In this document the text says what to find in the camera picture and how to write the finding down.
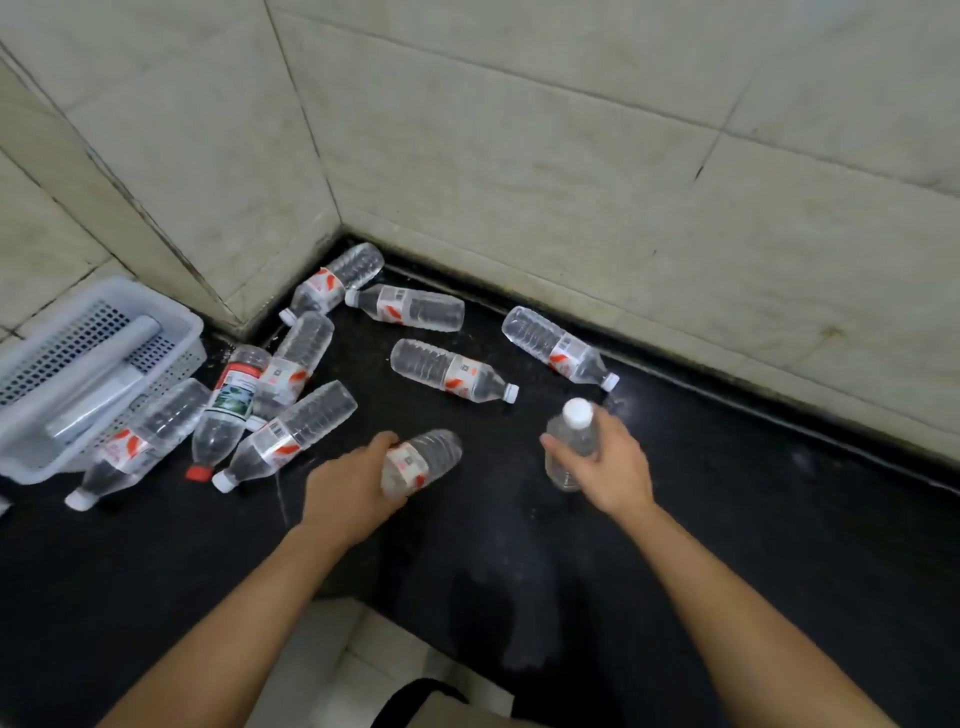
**white marble tile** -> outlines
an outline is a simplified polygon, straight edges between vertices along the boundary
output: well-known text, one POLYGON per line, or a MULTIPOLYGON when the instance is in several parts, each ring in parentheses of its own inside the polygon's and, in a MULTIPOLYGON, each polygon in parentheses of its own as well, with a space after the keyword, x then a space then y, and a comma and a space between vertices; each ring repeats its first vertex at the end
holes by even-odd
POLYGON ((69 117, 223 299, 336 217, 263 8, 69 117))
POLYGON ((0 152, 0 325, 16 328, 108 257, 0 152))
POLYGON ((363 210, 341 207, 340 211, 346 225, 370 240, 399 248, 406 255, 439 265, 455 276, 466 275, 483 284, 501 288, 508 295, 520 296, 532 303, 562 311, 603 328, 613 328, 621 314, 621 310, 614 305, 524 273, 477 253, 457 248, 455 245, 421 232, 407 230, 363 210))
POLYGON ((370 728, 404 683, 345 652, 310 719, 311 728, 370 728))
POLYGON ((246 728, 305 728, 364 611, 354 599, 311 602, 271 669, 246 728))
POLYGON ((368 609, 347 649, 368 665, 406 685, 423 675, 427 643, 368 609))
POLYGON ((719 127, 786 0, 271 0, 419 48, 719 127))
POLYGON ((116 258, 111 258, 106 263, 98 265, 92 273, 84 276, 82 279, 74 283, 63 293, 57 296, 55 300, 41 308, 37 313, 27 319, 27 321, 18 326, 16 328, 16 332, 23 338, 27 338, 34 333, 38 327, 41 327, 44 323, 49 321, 50 317, 55 315, 62 305, 69 305, 69 299, 75 293, 79 293, 88 285, 95 283, 98 280, 106 280, 117 277, 133 279, 133 274, 124 268, 119 260, 116 258))
POLYGON ((0 358, 13 353, 22 342, 23 339, 15 333, 0 331, 0 358))
POLYGON ((288 13, 276 23, 343 209, 601 301, 633 285, 660 205, 715 138, 288 13))
POLYGON ((335 212, 319 215, 227 299, 227 306, 242 327, 255 324, 257 315, 277 296, 314 272, 311 267, 330 247, 333 233, 339 227, 340 218, 335 212))
POLYGON ((0 149, 137 278, 227 326, 236 324, 86 153, 83 140, 0 63, 0 149))
POLYGON ((844 22, 762 65, 729 128, 960 193, 960 4, 848 0, 844 22))
POLYGON ((749 356, 723 349, 682 331, 664 327, 632 313, 624 313, 616 330, 628 339, 650 345, 739 380, 748 388, 792 405, 827 413, 874 434, 913 445, 930 453, 960 460, 960 434, 944 432, 911 417, 864 401, 809 378, 791 374, 749 356))
POLYGON ((186 52, 257 0, 7 0, 0 40, 62 109, 186 52))
POLYGON ((624 307, 960 433, 960 200, 724 137, 624 307))

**plastic water bottle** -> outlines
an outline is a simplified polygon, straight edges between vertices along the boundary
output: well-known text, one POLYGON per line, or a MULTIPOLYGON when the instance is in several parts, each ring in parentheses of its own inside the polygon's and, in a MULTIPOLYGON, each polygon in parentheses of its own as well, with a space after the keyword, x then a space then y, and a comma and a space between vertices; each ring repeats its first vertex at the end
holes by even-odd
POLYGON ((520 388, 507 384, 489 364, 432 347, 414 339, 400 339, 390 352, 390 366, 408 379, 470 401, 516 401, 520 388))
POLYGON ((464 325, 464 302, 443 293, 377 284, 366 291, 351 288, 345 303, 388 324, 432 331, 459 331, 464 325))
POLYGON ((356 245, 297 286, 280 318, 291 327, 307 311, 329 313, 347 290, 367 285, 382 268, 383 255, 372 243, 356 245))
POLYGON ((432 429, 387 450, 380 488, 388 496, 409 496, 447 474, 464 448, 448 429, 432 429))
MULTIPOLYGON (((593 423, 593 405, 579 397, 564 405, 564 411, 547 423, 546 431, 578 455, 593 455, 600 446, 596 425, 593 423)), ((552 455, 546 455, 544 465, 546 474, 562 491, 580 490, 577 479, 552 455)))
POLYGON ((507 314, 501 330, 514 344, 575 384, 599 384, 610 392, 620 381, 618 375, 607 371, 597 349, 536 311, 517 306, 507 314))
POLYGON ((126 429, 97 449, 66 504, 85 511, 101 497, 136 485, 193 432, 209 401, 210 390, 196 379, 185 379, 148 401, 126 429))
POLYGON ((206 483, 213 469, 237 447, 247 429, 260 375, 270 355, 259 347, 241 344, 220 374, 210 403, 193 433, 194 465, 189 480, 206 483))
POLYGON ((328 382, 244 440, 230 467, 213 476, 213 484, 229 493, 243 480, 273 475, 342 425, 356 408, 347 387, 336 379, 328 382))
POLYGON ((332 339, 333 322, 322 313, 307 311, 297 319, 260 375, 253 414, 247 419, 250 432, 256 432, 300 398, 332 339))

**person's right hand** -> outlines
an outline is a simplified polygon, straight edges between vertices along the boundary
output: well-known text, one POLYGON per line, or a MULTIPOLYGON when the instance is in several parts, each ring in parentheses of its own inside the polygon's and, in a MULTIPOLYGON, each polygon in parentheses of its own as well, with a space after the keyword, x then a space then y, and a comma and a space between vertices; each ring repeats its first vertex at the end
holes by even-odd
POLYGON ((595 456, 581 457, 547 434, 540 436, 540 442, 573 473, 589 501, 623 525, 631 515, 654 505, 647 456, 627 427, 603 407, 593 405, 593 420, 600 434, 595 456))

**forearm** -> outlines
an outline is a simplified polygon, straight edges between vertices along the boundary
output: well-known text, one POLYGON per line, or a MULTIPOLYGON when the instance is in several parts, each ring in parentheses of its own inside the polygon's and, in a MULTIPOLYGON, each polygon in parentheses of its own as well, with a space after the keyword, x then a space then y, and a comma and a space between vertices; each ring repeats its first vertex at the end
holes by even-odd
POLYGON ((291 530, 131 688, 100 728, 242 726, 300 613, 341 552, 291 530))
POLYGON ((655 505, 622 523, 739 726, 892 722, 803 632, 655 505))

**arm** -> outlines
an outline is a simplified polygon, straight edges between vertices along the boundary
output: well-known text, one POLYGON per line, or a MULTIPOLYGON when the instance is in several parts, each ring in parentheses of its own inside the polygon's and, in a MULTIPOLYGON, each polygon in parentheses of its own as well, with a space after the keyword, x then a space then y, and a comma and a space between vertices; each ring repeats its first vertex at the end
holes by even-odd
POLYGON ((303 519, 276 550, 121 698, 100 728, 239 728, 300 612, 343 553, 406 501, 380 491, 396 436, 307 477, 303 519))
POLYGON ((754 726, 892 726, 803 632, 660 509, 647 458, 627 428, 595 407, 600 451, 543 446, 634 540, 707 665, 730 719, 754 726))

